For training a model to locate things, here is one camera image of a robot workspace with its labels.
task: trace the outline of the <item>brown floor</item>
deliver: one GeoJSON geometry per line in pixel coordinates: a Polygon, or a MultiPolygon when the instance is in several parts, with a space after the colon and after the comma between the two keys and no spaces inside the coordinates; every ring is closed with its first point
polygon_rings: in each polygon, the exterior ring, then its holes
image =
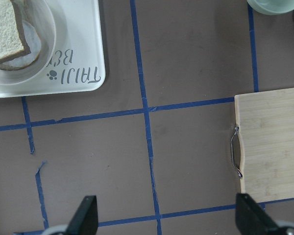
{"type": "MultiPolygon", "coordinates": [[[[0,235],[44,229],[42,161],[49,226],[95,194],[98,235],[239,234],[233,96],[294,87],[294,14],[252,19],[244,0],[133,2],[100,0],[98,90],[0,99],[0,235]]],[[[294,222],[294,200],[265,205],[294,222]]]]}

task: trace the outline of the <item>mug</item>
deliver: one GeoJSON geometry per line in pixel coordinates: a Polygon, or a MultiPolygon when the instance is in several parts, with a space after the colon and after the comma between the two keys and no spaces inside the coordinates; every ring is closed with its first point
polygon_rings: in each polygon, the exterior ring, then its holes
{"type": "Polygon", "coordinates": [[[248,4],[259,13],[279,15],[294,10],[294,0],[247,0],[248,4]]]}

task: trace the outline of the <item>paw print logo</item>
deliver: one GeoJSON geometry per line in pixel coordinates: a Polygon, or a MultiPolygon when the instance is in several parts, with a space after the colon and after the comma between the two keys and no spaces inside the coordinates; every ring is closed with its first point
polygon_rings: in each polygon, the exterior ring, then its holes
{"type": "Polygon", "coordinates": [[[54,70],[50,70],[49,73],[47,73],[47,77],[49,77],[50,80],[57,80],[57,72],[54,70]]]}

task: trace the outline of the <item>bread crust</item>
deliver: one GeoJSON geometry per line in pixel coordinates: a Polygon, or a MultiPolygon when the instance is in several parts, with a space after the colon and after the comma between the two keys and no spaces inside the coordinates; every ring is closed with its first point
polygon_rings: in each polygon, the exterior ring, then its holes
{"type": "Polygon", "coordinates": [[[6,61],[10,61],[10,60],[13,60],[15,58],[18,58],[20,56],[25,56],[25,55],[30,54],[30,48],[29,48],[29,46],[28,46],[28,44],[27,44],[27,42],[25,40],[21,11],[20,11],[19,7],[12,0],[10,0],[10,2],[12,3],[13,9],[14,9],[16,27],[17,27],[17,30],[18,30],[18,33],[19,33],[19,38],[20,38],[20,40],[22,42],[22,45],[24,47],[24,50],[1,58],[0,59],[0,64],[4,63],[6,61]]]}

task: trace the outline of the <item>black object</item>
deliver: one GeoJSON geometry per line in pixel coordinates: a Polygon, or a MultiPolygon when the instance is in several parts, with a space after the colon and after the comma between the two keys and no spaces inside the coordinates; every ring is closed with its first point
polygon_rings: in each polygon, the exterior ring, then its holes
{"type": "Polygon", "coordinates": [[[235,223],[242,235],[294,235],[294,227],[279,227],[247,193],[236,195],[235,223]]]}
{"type": "Polygon", "coordinates": [[[63,233],[52,235],[95,235],[98,229],[96,196],[86,196],[63,233]]]}

